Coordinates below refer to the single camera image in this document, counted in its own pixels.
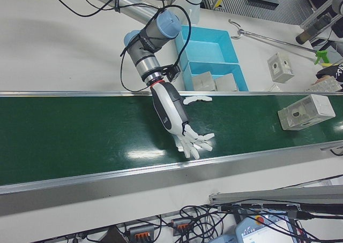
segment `blue plastic bin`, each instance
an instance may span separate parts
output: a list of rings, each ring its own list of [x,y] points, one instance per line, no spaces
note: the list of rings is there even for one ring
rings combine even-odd
[[[202,63],[202,62],[189,62],[186,69],[183,71],[183,80],[186,90],[194,90],[192,76],[199,75],[210,71],[213,79],[217,79],[225,74],[232,73],[238,89],[241,92],[247,92],[248,87],[245,83],[245,79],[238,64],[226,64],[226,63]]]
[[[187,36],[188,26],[182,26],[181,33],[175,39],[178,53]],[[180,59],[182,70],[186,69],[188,62],[238,64],[238,59],[227,31],[192,27],[191,39]]]

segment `conveyor belt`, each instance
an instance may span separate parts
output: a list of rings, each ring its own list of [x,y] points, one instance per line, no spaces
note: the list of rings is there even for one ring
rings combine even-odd
[[[343,140],[343,98],[336,117],[283,131],[277,111],[302,95],[214,96],[187,107],[213,151],[230,156]],[[186,162],[162,127],[149,96],[0,97],[0,186]]]

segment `robotic finger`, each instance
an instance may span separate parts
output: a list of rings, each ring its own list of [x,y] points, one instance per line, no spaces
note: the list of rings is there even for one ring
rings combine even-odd
[[[186,97],[184,100],[183,100],[183,104],[184,105],[188,105],[192,102],[195,102],[195,101],[212,101],[212,98],[211,97],[208,97],[208,96],[192,96],[192,97]]]

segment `robotic hand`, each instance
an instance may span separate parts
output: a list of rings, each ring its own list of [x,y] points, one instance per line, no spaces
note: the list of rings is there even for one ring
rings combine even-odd
[[[142,81],[150,86],[156,112],[165,129],[175,134],[181,142],[187,158],[191,155],[199,159],[198,148],[211,151],[208,140],[214,137],[213,133],[198,135],[189,125],[184,105],[191,102],[211,101],[210,97],[193,96],[183,99],[169,82],[163,81],[166,75],[173,81],[180,73],[177,64],[161,66],[155,57],[169,40],[176,38],[181,31],[179,18],[163,8],[158,10],[144,0],[99,0],[121,12],[120,7],[126,7],[122,13],[147,24],[140,31],[128,33],[124,39],[125,52],[130,55]]]
[[[192,96],[183,99],[171,83],[163,80],[151,86],[154,107],[165,129],[178,137],[186,158],[192,155],[199,159],[197,147],[212,151],[208,140],[214,137],[213,133],[198,135],[189,125],[188,116],[184,109],[194,101],[211,101],[207,96]]]
[[[169,133],[178,137],[186,158],[192,155],[199,159],[197,148],[212,151],[208,141],[214,134],[198,135],[189,125],[184,105],[212,99],[207,96],[183,99],[171,83],[163,80],[163,76],[166,75],[169,81],[173,81],[180,73],[180,69],[177,65],[167,66],[167,69],[161,67],[154,55],[166,42],[174,39],[180,30],[178,18],[166,10],[141,31],[132,31],[126,35],[124,43],[142,80],[150,86],[154,107],[163,126]]]

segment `white table surface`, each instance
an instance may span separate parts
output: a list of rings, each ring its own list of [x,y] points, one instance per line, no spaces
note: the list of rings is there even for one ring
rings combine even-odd
[[[93,11],[84,0],[65,1],[79,12]],[[0,3],[4,7],[0,9],[0,90],[122,90],[118,81],[122,39],[128,31],[142,28],[140,23],[113,12],[78,18],[56,0]],[[280,40],[291,41],[300,32],[296,26],[215,11],[202,11],[200,25],[233,34],[235,28],[226,22],[228,18],[247,31]],[[278,49],[252,39],[235,41],[234,46],[250,89],[271,86],[266,60]],[[305,57],[290,54],[296,78],[283,85],[284,90],[304,88],[320,69],[312,65],[313,54],[294,52]],[[175,60],[175,55],[175,46],[170,44],[158,58],[165,65]],[[129,58],[124,69],[129,87],[144,86]],[[204,204],[217,192],[273,189],[334,176],[342,173],[342,167],[342,158],[318,148],[283,150],[220,169],[207,166],[197,173],[179,170],[45,193],[3,195],[0,242],[31,242],[85,231],[178,210],[187,204]],[[85,200],[75,200],[83,196]],[[58,204],[66,199],[71,201]]]

